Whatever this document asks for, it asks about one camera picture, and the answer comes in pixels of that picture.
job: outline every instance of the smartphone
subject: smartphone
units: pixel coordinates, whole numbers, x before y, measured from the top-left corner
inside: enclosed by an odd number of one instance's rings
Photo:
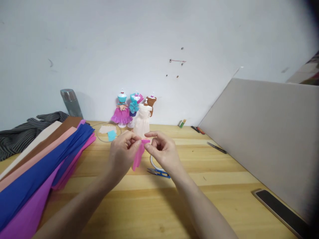
[[[252,194],[274,214],[298,238],[306,238],[310,227],[293,211],[264,189],[256,189]]]

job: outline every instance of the tape roll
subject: tape roll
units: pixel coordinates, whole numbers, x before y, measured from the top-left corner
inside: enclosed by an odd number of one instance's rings
[[[154,164],[154,162],[153,162],[153,156],[150,156],[150,161],[151,161],[151,164],[153,165],[153,167],[154,167],[155,169],[157,169],[157,170],[159,170],[159,171],[162,171],[162,172],[165,172],[164,169],[155,166],[155,164]]]

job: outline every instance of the hand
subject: hand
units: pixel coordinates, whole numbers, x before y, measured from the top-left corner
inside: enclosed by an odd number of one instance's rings
[[[176,171],[183,169],[172,138],[160,131],[151,131],[146,133],[145,136],[155,137],[152,139],[152,144],[145,144],[144,147],[168,174],[174,174]]]
[[[124,131],[111,143],[108,171],[122,179],[130,169],[141,144],[141,137],[131,131]]]

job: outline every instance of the thread snips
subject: thread snips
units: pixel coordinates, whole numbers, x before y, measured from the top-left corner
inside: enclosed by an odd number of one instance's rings
[[[147,168],[147,171],[151,174],[155,174],[155,175],[162,176],[165,178],[170,178],[170,175],[164,171],[160,171],[160,170],[152,169],[152,168]]]

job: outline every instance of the brown paper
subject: brown paper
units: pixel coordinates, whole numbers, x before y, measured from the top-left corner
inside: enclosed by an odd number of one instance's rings
[[[154,98],[155,98],[155,99],[152,99],[152,98],[150,98],[150,97],[146,97],[146,99],[147,99],[147,104],[148,104],[149,106],[152,106],[151,117],[152,117],[152,115],[153,115],[153,105],[154,105],[155,101],[157,100],[156,97],[154,97]]]
[[[34,149],[31,150],[16,166],[14,166],[2,179],[6,178],[13,171],[19,168],[21,165],[25,164],[31,158],[40,153],[43,149],[45,149],[48,145],[50,145],[53,141],[57,140],[64,132],[66,132],[71,127],[77,127],[82,118],[80,117],[72,117],[69,116],[60,126],[57,128],[48,138],[39,143]]]

